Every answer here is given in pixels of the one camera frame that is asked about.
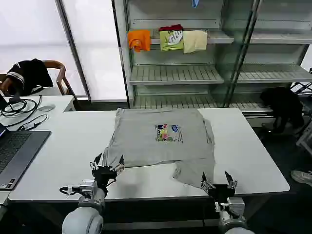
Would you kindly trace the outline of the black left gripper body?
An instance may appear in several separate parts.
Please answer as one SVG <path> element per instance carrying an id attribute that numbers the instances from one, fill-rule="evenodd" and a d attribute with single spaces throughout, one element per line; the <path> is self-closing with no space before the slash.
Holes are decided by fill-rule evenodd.
<path id="1" fill-rule="evenodd" d="M 106 188 L 108 185 L 110 185 L 110 180 L 113 182 L 116 181 L 117 172 L 111 166 L 98 166 L 92 170 L 92 175 L 95 178 L 99 188 Z"/>

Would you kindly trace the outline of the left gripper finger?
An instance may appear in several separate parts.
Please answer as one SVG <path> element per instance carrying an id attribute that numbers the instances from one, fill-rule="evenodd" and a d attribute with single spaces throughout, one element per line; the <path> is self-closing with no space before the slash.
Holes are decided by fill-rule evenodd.
<path id="1" fill-rule="evenodd" d="M 122 155 L 118 161 L 118 164 L 110 167 L 110 172 L 113 175 L 119 175 L 124 170 L 124 155 Z"/>
<path id="2" fill-rule="evenodd" d="M 102 153 L 96 156 L 93 161 L 90 161 L 90 167 L 92 171 L 98 170 L 101 157 L 102 157 Z"/>

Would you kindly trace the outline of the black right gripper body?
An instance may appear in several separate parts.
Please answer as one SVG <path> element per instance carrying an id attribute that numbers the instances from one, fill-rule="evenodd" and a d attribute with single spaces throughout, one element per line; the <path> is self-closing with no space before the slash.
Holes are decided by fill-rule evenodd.
<path id="1" fill-rule="evenodd" d="M 214 187 L 208 189 L 208 196 L 212 197 L 215 202 L 226 203 L 227 198 L 233 197 L 235 189 L 229 187 L 226 184 L 214 184 Z"/>

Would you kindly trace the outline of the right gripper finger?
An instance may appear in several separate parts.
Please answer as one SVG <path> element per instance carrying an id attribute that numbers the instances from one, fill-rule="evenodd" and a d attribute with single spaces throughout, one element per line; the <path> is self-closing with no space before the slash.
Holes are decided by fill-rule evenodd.
<path id="1" fill-rule="evenodd" d="M 234 180 L 233 177 L 226 171 L 225 171 L 225 176 L 226 176 L 226 179 L 227 179 L 228 184 L 229 184 L 228 188 L 235 190 L 237 187 L 237 180 Z"/>
<path id="2" fill-rule="evenodd" d="M 201 177 L 201 188 L 204 191 L 215 189 L 215 186 L 206 178 L 206 175 L 204 172 L 202 172 L 202 177 Z"/>

